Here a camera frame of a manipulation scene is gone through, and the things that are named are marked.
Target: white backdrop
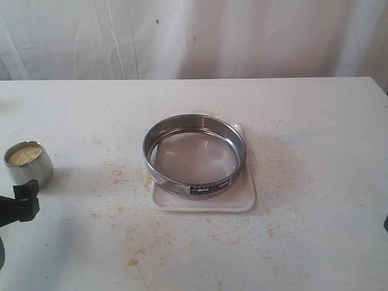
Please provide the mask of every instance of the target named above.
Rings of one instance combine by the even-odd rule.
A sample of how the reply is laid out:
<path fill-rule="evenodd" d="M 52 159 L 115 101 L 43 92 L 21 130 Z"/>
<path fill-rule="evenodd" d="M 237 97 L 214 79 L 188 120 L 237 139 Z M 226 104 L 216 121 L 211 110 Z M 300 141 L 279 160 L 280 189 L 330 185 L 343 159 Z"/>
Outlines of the white backdrop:
<path fill-rule="evenodd" d="M 0 0 L 0 79 L 372 76 L 388 0 Z"/>

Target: yellow powder on table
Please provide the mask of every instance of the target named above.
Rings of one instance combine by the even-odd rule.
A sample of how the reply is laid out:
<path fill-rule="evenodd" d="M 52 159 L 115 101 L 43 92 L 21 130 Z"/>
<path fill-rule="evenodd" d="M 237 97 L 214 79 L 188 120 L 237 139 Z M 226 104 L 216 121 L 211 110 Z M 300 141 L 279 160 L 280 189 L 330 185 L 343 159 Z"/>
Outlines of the yellow powder on table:
<path fill-rule="evenodd" d="M 39 147 L 25 147 L 13 153 L 8 159 L 8 163 L 13 166 L 28 164 L 36 159 L 41 152 L 42 150 Z"/>

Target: table surface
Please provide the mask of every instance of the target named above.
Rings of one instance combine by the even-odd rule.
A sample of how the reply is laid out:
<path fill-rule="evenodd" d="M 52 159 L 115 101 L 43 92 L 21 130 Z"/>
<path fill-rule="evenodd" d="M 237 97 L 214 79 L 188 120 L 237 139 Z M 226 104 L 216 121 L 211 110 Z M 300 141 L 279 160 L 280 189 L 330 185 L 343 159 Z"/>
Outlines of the table surface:
<path fill-rule="evenodd" d="M 142 140 L 181 113 L 244 126 L 252 210 L 155 210 Z M 0 230 L 2 291 L 387 290 L 388 97 L 370 78 L 4 81 L 0 126 L 0 150 L 37 140 L 55 167 L 36 218 Z"/>

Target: sieve rim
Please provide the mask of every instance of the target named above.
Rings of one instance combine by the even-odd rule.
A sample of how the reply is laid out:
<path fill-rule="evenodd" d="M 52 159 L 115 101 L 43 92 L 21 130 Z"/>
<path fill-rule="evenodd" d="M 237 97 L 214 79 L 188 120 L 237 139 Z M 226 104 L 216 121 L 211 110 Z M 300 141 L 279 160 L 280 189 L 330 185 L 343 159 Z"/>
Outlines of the sieve rim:
<path fill-rule="evenodd" d="M 200 125 L 192 126 L 193 124 L 191 124 L 191 126 L 185 126 L 185 124 L 190 124 L 189 120 L 191 122 L 195 121 Z M 192 184 L 169 178 L 159 170 L 155 169 L 151 162 L 151 155 L 156 146 L 163 140 L 182 133 L 202 133 L 205 135 L 210 135 L 230 146 L 237 160 L 237 165 L 234 171 L 228 176 L 216 181 Z M 189 196 L 191 196 L 191 194 L 187 193 L 187 188 L 190 187 L 210 187 L 217 184 L 222 184 L 226 181 L 230 181 L 229 186 L 226 187 L 229 188 L 232 185 L 233 180 L 241 173 L 247 156 L 245 140 L 232 126 L 220 119 L 197 114 L 176 115 L 158 122 L 147 132 L 146 136 L 144 137 L 142 149 L 147 169 L 153 180 L 160 187 L 169 192 Z M 162 183 L 163 181 L 168 181 L 169 183 L 172 183 L 176 186 L 181 186 L 181 188 L 178 188 L 178 191 L 177 189 L 172 190 L 171 187 L 165 187 L 166 185 Z"/>

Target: stainless steel cup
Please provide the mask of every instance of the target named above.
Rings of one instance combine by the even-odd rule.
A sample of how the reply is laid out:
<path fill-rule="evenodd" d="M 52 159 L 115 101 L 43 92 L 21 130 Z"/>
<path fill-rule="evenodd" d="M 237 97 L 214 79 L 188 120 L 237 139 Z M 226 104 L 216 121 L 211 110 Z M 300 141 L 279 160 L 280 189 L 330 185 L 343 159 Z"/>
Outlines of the stainless steel cup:
<path fill-rule="evenodd" d="M 32 162 L 21 166 L 14 166 L 8 163 L 13 153 L 26 147 L 39 147 L 41 153 Z M 50 181 L 54 172 L 53 163 L 49 155 L 43 146 L 36 141 L 24 141 L 15 144 L 5 152 L 4 162 L 12 181 L 16 185 L 23 185 L 29 180 L 35 179 L 38 180 L 39 188 L 43 188 Z"/>

